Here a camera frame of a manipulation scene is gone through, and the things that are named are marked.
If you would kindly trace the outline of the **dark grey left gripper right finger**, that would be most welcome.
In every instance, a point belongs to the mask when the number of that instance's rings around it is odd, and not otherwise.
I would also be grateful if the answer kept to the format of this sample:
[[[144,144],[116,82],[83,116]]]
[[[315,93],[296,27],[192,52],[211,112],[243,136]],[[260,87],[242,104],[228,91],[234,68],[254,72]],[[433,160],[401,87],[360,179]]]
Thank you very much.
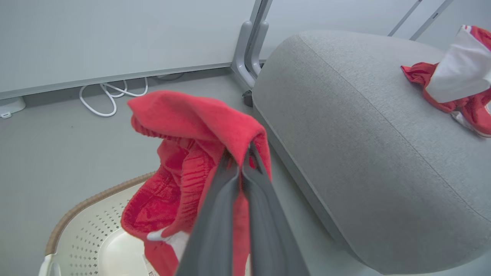
[[[242,164],[249,203],[251,276],[309,276],[300,248],[254,143]]]

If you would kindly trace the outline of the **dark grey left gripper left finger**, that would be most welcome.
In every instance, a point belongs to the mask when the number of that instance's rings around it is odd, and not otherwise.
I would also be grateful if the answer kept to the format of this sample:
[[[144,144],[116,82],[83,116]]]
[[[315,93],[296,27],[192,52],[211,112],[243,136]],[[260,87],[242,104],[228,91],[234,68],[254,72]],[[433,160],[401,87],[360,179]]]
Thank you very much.
[[[244,192],[241,167],[224,150],[176,276],[233,276],[234,204]]]

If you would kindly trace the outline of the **red shorts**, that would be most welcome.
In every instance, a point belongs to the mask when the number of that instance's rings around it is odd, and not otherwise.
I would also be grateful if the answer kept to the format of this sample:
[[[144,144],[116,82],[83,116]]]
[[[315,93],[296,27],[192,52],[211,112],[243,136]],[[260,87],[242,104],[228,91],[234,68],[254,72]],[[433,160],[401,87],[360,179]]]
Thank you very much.
[[[158,276],[174,276],[224,150],[242,165],[255,143],[271,176],[267,134],[253,117],[212,98],[156,91],[128,105],[135,131],[162,139],[161,164],[130,199],[121,224],[142,240]]]

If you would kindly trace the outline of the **red and white jersey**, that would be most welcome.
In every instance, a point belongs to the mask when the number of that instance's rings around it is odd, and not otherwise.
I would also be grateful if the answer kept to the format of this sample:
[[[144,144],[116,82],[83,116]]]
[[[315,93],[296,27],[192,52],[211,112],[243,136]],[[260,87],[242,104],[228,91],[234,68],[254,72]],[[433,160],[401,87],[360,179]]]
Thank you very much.
[[[491,32],[463,25],[437,64],[402,66],[423,98],[463,127],[491,138]]]

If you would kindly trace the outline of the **grey fabric sofa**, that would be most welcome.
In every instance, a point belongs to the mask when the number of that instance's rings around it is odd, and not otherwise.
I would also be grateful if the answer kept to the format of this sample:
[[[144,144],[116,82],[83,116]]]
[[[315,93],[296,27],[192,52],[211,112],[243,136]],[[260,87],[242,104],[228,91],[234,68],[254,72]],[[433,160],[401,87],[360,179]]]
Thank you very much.
[[[402,65],[419,42],[311,30],[272,51],[254,115],[330,236],[381,274],[491,257],[491,138],[430,105]]]

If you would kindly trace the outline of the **beige plastic laundry basket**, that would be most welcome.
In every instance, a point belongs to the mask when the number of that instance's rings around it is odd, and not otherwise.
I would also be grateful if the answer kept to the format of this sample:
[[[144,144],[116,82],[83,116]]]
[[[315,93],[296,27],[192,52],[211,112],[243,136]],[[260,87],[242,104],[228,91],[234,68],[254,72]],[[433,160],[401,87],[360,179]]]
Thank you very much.
[[[51,233],[38,276],[158,276],[142,241],[120,223],[125,206],[151,176],[111,187],[67,212]]]

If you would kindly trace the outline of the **grey partition leg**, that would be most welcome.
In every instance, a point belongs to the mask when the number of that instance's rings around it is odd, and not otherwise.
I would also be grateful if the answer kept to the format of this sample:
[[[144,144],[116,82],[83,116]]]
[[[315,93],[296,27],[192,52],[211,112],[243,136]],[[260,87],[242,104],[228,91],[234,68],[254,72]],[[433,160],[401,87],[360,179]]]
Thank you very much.
[[[231,69],[236,74],[238,79],[244,84],[247,90],[251,90],[255,84],[254,77],[251,75],[245,65],[246,49],[252,32],[252,27],[253,23],[251,21],[245,21],[242,24],[231,64]]]
[[[268,29],[269,23],[267,21],[255,23],[247,42],[244,63],[254,79],[258,77],[261,70],[259,55]]]

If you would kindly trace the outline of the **large white partition panel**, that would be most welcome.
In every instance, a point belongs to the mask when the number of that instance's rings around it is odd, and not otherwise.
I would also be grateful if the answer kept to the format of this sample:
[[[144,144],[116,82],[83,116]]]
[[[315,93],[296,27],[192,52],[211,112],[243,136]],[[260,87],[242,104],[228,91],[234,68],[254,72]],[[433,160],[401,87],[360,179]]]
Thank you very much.
[[[260,0],[0,0],[0,100],[228,67]]]

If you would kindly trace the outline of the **grey metal frame bar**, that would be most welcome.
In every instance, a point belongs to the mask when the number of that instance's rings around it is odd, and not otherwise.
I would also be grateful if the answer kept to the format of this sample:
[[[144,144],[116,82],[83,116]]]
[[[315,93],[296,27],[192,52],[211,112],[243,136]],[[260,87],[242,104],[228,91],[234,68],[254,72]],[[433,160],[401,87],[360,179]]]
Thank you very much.
[[[392,37],[398,30],[399,28],[403,25],[405,21],[410,17],[410,15],[414,12],[414,10],[419,6],[419,4],[422,2],[422,0],[416,0],[412,7],[407,11],[407,13],[400,19],[400,21],[396,24],[396,26],[391,30],[390,33],[388,33],[388,37]]]
[[[443,14],[443,11],[451,5],[451,3],[454,0],[422,0],[422,2],[428,2],[430,3],[430,10],[432,11],[432,14],[422,23],[422,25],[419,27],[418,30],[410,37],[409,40],[411,41],[416,41],[427,29],[431,24],[435,21],[435,19]]]

